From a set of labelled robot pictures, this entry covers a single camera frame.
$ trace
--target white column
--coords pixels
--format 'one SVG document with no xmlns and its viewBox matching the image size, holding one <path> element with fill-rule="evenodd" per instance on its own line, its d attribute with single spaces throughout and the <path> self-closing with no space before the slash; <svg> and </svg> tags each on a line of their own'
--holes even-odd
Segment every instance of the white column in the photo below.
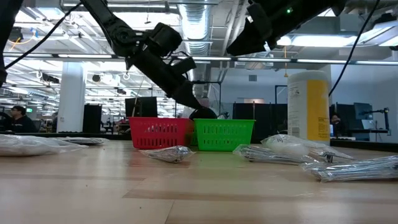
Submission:
<svg viewBox="0 0 398 224">
<path fill-rule="evenodd" d="M 86 73 L 81 62 L 64 62 L 57 132 L 83 131 Z"/>
</svg>

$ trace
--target cable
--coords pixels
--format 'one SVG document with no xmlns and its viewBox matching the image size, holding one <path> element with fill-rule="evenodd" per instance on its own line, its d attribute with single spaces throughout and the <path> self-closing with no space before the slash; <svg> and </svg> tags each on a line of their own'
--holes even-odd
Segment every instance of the cable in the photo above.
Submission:
<svg viewBox="0 0 398 224">
<path fill-rule="evenodd" d="M 16 44 L 26 44 L 26 43 L 29 43 L 29 42 L 35 37 L 35 35 L 36 35 L 36 33 L 33 31 L 33 36 L 32 36 L 29 40 L 27 40 L 27 41 L 25 41 L 25 42 L 19 42 L 19 41 L 21 40 L 20 37 L 18 37 L 18 39 L 17 39 L 16 42 L 13 42 L 13 41 L 11 41 L 11 40 L 8 40 L 8 42 L 13 43 L 14 46 L 15 46 Z"/>
<path fill-rule="evenodd" d="M 16 41 L 16 42 L 12 42 L 12 43 L 14 43 L 14 44 L 12 45 L 12 47 L 11 47 L 10 51 L 12 51 L 12 50 L 14 49 L 15 45 L 18 43 L 18 41 L 19 41 L 20 39 L 21 39 L 21 38 L 20 38 L 20 37 L 18 37 L 18 39 L 17 39 L 17 41 Z"/>
<path fill-rule="evenodd" d="M 57 29 L 57 27 L 63 22 L 63 20 L 69 16 L 69 14 L 80 7 L 81 3 L 77 4 L 76 6 L 73 6 L 65 15 L 54 25 L 54 27 L 48 32 L 46 36 L 43 37 L 39 43 L 37 43 L 35 46 L 33 46 L 31 49 L 29 49 L 27 52 L 23 53 L 21 56 L 19 56 L 17 59 L 13 60 L 11 63 L 5 66 L 5 69 L 7 70 L 8 68 L 12 67 L 16 63 L 18 63 L 20 60 L 22 60 L 24 57 L 32 53 L 34 50 L 36 50 L 40 45 L 42 45 L 50 36 L 51 34 Z"/>
<path fill-rule="evenodd" d="M 368 22 L 369 22 L 370 19 L 372 18 L 372 15 L 373 15 L 374 11 L 377 9 L 377 6 L 379 5 L 379 3 L 380 3 L 380 0 L 376 0 L 376 3 L 375 3 L 375 5 L 374 5 L 374 7 L 373 7 L 371 13 L 368 15 L 368 18 L 366 19 L 365 23 L 363 24 L 363 26 L 362 26 L 362 28 L 361 28 L 361 31 L 359 32 L 359 34 L 358 34 L 358 36 L 357 36 L 357 38 L 356 38 L 356 40 L 355 40 L 355 42 L 354 42 L 353 48 L 351 49 L 351 52 L 349 53 L 348 59 L 347 59 L 346 63 L 344 64 L 344 67 L 343 67 L 343 69 L 342 69 L 342 71 L 341 71 L 341 73 L 340 73 L 340 76 L 337 78 L 337 81 L 336 81 L 335 85 L 333 86 L 333 88 L 332 88 L 332 89 L 330 90 L 330 92 L 329 92 L 329 96 L 331 96 L 331 94 L 332 94 L 333 91 L 335 90 L 337 84 L 340 82 L 340 80 L 341 80 L 341 78 L 342 78 L 342 76 L 343 76 L 343 74 L 344 74 L 344 71 L 346 70 L 347 65 L 349 64 L 349 61 L 351 60 L 351 57 L 353 57 L 355 47 L 356 47 L 357 43 L 359 42 L 359 40 L 360 40 L 360 38 L 361 38 L 361 35 L 362 35 L 363 31 L 364 31 L 365 28 L 366 28 L 366 25 L 368 24 Z"/>
</svg>

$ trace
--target person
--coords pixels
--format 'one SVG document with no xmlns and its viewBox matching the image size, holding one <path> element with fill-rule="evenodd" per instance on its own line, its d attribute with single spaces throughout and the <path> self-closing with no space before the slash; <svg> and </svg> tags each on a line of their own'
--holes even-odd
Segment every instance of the person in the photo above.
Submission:
<svg viewBox="0 0 398 224">
<path fill-rule="evenodd" d="M 53 119 L 52 119 L 52 133 L 57 133 L 57 124 L 58 124 L 58 112 L 55 112 L 52 115 Z"/>
<path fill-rule="evenodd" d="M 23 106 L 14 106 L 11 109 L 12 131 L 15 133 L 36 133 L 37 129 L 33 121 L 26 116 L 26 109 Z"/>
<path fill-rule="evenodd" d="M 333 113 L 330 118 L 330 123 L 333 125 L 333 132 L 335 136 L 344 136 L 346 134 L 346 127 L 341 122 L 341 117 L 338 113 Z"/>
</svg>

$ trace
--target clear plastic bag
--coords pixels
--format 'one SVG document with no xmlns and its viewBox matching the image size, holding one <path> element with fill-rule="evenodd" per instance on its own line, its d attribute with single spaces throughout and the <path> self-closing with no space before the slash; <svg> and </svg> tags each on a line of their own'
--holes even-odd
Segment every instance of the clear plastic bag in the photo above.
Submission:
<svg viewBox="0 0 398 224">
<path fill-rule="evenodd" d="M 287 134 L 277 134 L 261 141 L 265 148 L 275 153 L 281 153 L 294 156 L 310 156 L 317 161 L 332 162 L 334 158 L 338 161 L 353 159 L 333 149 L 325 144 L 296 138 Z"/>
<path fill-rule="evenodd" d="M 57 139 L 0 134 L 0 156 L 40 156 L 84 149 Z"/>
<path fill-rule="evenodd" d="M 241 156 L 251 162 L 272 162 L 278 164 L 299 165 L 304 162 L 318 162 L 309 156 L 288 155 L 275 153 L 270 149 L 251 145 L 239 145 L 233 154 Z"/>
<path fill-rule="evenodd" d="M 332 165 L 329 163 L 302 164 L 301 168 L 321 182 L 395 179 L 398 178 L 398 156 L 351 161 Z"/>
<path fill-rule="evenodd" d="M 158 159 L 160 161 L 179 163 L 185 158 L 194 155 L 194 152 L 186 146 L 173 146 L 165 149 L 151 149 L 151 150 L 140 150 L 143 155 Z"/>
<path fill-rule="evenodd" d="M 54 138 L 61 141 L 66 141 L 75 144 L 81 144 L 85 146 L 96 146 L 99 144 L 104 144 L 108 142 L 108 139 L 105 138 L 79 138 L 79 137 L 66 137 L 66 138 Z"/>
</svg>

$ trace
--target wall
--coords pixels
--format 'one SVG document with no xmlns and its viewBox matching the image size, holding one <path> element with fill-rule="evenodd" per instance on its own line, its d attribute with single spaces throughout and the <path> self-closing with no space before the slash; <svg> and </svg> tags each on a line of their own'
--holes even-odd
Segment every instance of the wall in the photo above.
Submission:
<svg viewBox="0 0 398 224">
<path fill-rule="evenodd" d="M 321 70 L 331 73 L 331 85 L 334 85 L 341 73 L 342 65 L 327 65 Z M 303 70 L 288 70 L 288 74 Z M 266 103 L 274 103 L 275 85 L 286 85 L 284 70 L 229 69 L 222 84 L 221 101 L 223 103 L 242 103 L 244 98 L 262 98 Z M 256 74 L 257 82 L 249 82 L 248 75 Z M 331 97 L 331 103 L 349 104 L 369 103 L 374 110 L 385 107 L 390 109 L 389 120 L 392 136 L 381 134 L 384 142 L 398 142 L 398 67 L 349 65 Z M 281 91 L 278 103 L 286 103 L 287 92 Z M 378 127 L 384 127 L 384 116 L 375 114 Z"/>
<path fill-rule="evenodd" d="M 287 70 L 288 74 L 302 72 L 300 69 Z M 249 75 L 257 75 L 256 82 L 249 82 Z M 287 85 L 285 70 L 229 69 L 221 87 L 221 100 L 225 103 L 243 103 L 245 98 L 264 99 L 275 102 L 275 85 Z M 278 88 L 278 103 L 287 103 L 287 91 Z"/>
<path fill-rule="evenodd" d="M 332 80 L 336 82 L 342 65 L 332 65 Z M 351 65 L 345 71 L 343 78 L 333 93 L 333 102 L 342 104 L 369 103 L 373 110 L 388 107 L 391 136 L 377 135 L 383 142 L 398 142 L 398 67 L 390 66 L 357 66 Z M 384 115 L 374 114 L 374 121 L 378 128 L 385 128 Z M 371 134 L 371 141 L 375 141 L 375 134 Z"/>
</svg>

